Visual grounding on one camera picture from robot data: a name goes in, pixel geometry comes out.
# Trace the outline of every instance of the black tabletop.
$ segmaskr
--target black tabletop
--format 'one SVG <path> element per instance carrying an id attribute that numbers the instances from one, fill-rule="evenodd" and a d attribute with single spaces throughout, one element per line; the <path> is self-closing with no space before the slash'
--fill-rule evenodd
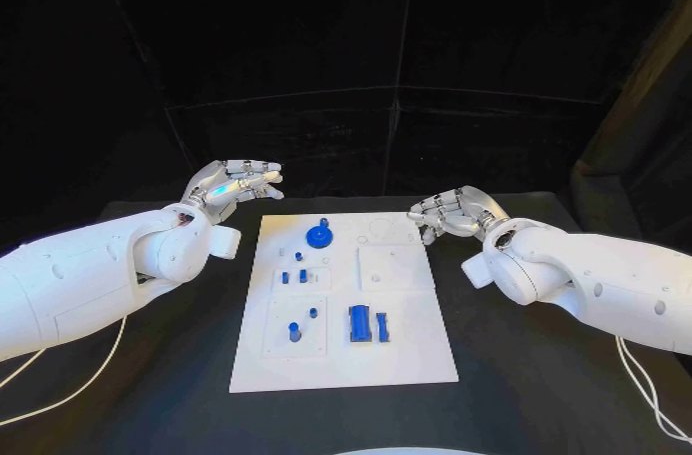
<path id="1" fill-rule="evenodd" d="M 579 227 L 550 193 L 499 195 L 512 216 Z M 244 203 L 234 261 L 136 312 L 112 363 L 87 391 L 0 428 L 2 453 L 334 454 L 387 446 L 492 454 L 687 453 L 661 432 L 612 335 L 557 306 L 517 305 L 476 290 L 460 269 L 476 239 L 429 248 L 459 383 L 230 394 L 260 220 L 266 214 L 406 211 L 411 197 Z M 164 206 L 114 203 L 113 218 Z M 119 326 L 47 351 L 0 390 L 2 419 L 63 399 L 91 377 Z M 667 414 L 692 431 L 692 380 L 675 356 L 631 344 Z M 0 364 L 9 373 L 22 363 Z"/>

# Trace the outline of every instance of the white robotic arm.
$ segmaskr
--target white robotic arm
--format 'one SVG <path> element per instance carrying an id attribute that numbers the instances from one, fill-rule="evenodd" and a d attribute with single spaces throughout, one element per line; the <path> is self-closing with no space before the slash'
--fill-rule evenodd
<path id="1" fill-rule="evenodd" d="M 191 281 L 241 234 L 238 202 L 283 198 L 276 163 L 213 162 L 181 203 L 54 235 L 0 259 L 0 360 L 90 335 Z"/>
<path id="2" fill-rule="evenodd" d="M 521 305 L 560 305 L 586 324 L 665 350 L 692 354 L 692 257 L 603 235 L 569 234 L 510 218 L 473 187 L 429 198 L 410 218 L 424 242 L 476 236 L 484 252 L 462 265 L 476 288 L 495 282 Z"/>

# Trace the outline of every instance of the white platform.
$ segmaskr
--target white platform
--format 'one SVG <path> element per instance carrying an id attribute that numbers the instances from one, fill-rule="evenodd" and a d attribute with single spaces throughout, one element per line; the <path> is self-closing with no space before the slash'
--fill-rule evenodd
<path id="1" fill-rule="evenodd" d="M 322 217 L 335 240 L 318 250 L 306 233 Z M 373 342 L 351 342 L 354 305 L 370 306 Z M 378 312 L 387 313 L 388 343 L 380 342 Z M 302 331 L 298 343 L 292 322 Z M 266 216 L 230 391 L 458 381 L 426 247 L 406 214 Z"/>

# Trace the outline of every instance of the white cable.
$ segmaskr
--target white cable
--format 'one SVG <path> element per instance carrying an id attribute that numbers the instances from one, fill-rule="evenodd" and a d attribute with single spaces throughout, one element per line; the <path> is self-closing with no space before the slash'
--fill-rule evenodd
<path id="1" fill-rule="evenodd" d="M 47 351 L 44 348 L 40 350 L 35 354 L 34 357 L 27 361 L 27 363 L 15 370 L 15 373 L 3 380 L 3 383 L 0 383 L 0 388 L 3 388 L 8 385 L 8 382 L 22 373 L 25 368 L 34 363 L 34 361 L 41 357 L 41 354 Z"/>
<path id="2" fill-rule="evenodd" d="M 658 396 L 658 393 L 657 393 L 657 387 L 654 385 L 652 378 L 649 377 L 649 374 L 646 373 L 645 368 L 642 367 L 641 363 L 638 362 L 638 359 L 632 355 L 631 350 L 628 349 L 628 345 L 625 343 L 623 338 L 619 337 L 619 336 L 616 336 L 616 345 L 618 345 L 618 352 L 621 353 L 621 360 L 623 361 L 623 365 L 625 365 L 625 368 L 628 370 L 628 373 L 631 374 L 632 380 L 635 381 L 635 384 L 638 385 L 639 391 L 642 392 L 642 395 L 645 396 L 645 400 L 649 402 L 649 405 L 654 408 L 654 413 L 657 415 L 657 423 L 659 424 L 661 430 L 664 430 L 664 433 L 670 437 L 692 444 L 692 438 L 688 437 L 685 432 L 678 428 L 678 425 L 675 425 L 675 423 L 671 421 L 671 419 L 667 417 L 667 415 L 661 411 L 659 396 Z M 652 391 L 652 397 L 649 397 L 649 394 L 645 390 L 645 387 L 642 387 L 642 383 L 639 382 L 639 379 L 635 376 L 635 373 L 633 373 L 632 368 L 631 368 L 631 364 L 628 363 L 628 359 L 625 358 L 626 355 L 628 355 L 628 358 L 635 363 L 636 367 L 639 368 L 639 371 L 642 372 L 642 375 L 645 376 L 646 382 L 649 384 L 649 389 Z M 678 432 L 678 435 L 675 433 L 670 432 L 670 430 L 667 429 L 667 427 L 664 425 L 662 420 L 671 425 L 671 428 Z"/>
<path id="3" fill-rule="evenodd" d="M 123 330 L 126 328 L 126 320 L 127 320 L 127 316 L 123 317 L 123 323 L 120 325 L 120 332 L 119 332 L 119 337 L 116 338 L 116 342 L 113 344 L 113 348 L 112 348 L 112 353 L 109 354 L 109 356 L 106 357 L 106 360 L 104 360 L 104 363 L 102 364 L 102 368 L 97 370 L 97 373 L 94 374 L 94 376 L 90 378 L 90 381 L 83 385 L 83 388 L 68 397 L 65 398 L 64 400 L 61 400 L 58 403 L 54 403 L 52 405 L 50 405 L 48 407 L 44 407 L 42 409 L 34 411 L 34 412 L 29 412 L 29 413 L 25 413 L 24 415 L 21 415 L 19 417 L 15 417 L 15 418 L 11 418 L 9 420 L 5 420 L 3 422 L 0 422 L 0 427 L 3 425 L 9 425 L 11 423 L 14 422 L 18 422 L 19 420 L 24 420 L 25 418 L 29 418 L 29 417 L 34 417 L 35 415 L 38 415 L 40 413 L 44 413 L 44 412 L 48 412 L 50 410 L 52 410 L 55 407 L 60 407 L 64 403 L 70 402 L 70 400 L 73 400 L 84 391 L 84 389 L 91 385 L 91 382 L 94 382 L 94 380 L 97 379 L 97 377 L 102 375 L 102 372 L 104 371 L 104 368 L 106 366 L 109 365 L 109 362 L 112 361 L 112 358 L 113 358 L 113 354 L 116 353 L 116 349 L 119 348 L 119 343 L 120 343 L 120 338 L 123 336 Z"/>

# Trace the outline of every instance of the blue object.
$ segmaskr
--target blue object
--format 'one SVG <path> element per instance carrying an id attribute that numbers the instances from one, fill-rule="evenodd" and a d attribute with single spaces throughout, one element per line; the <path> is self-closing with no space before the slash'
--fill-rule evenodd
<path id="1" fill-rule="evenodd" d="M 332 243 L 335 235 L 329 229 L 329 221 L 326 218 L 321 220 L 321 224 L 308 231 L 308 244 L 313 248 L 325 248 Z"/>
<path id="2" fill-rule="evenodd" d="M 299 324 L 296 322 L 293 322 L 289 325 L 289 338 L 295 343 L 300 340 L 300 330 L 299 330 Z"/>
<path id="3" fill-rule="evenodd" d="M 370 313 L 371 307 L 367 305 L 354 305 L 349 308 L 352 342 L 373 342 Z"/>
<path id="4" fill-rule="evenodd" d="M 390 341 L 390 332 L 387 331 L 387 313 L 378 313 L 380 341 Z"/>

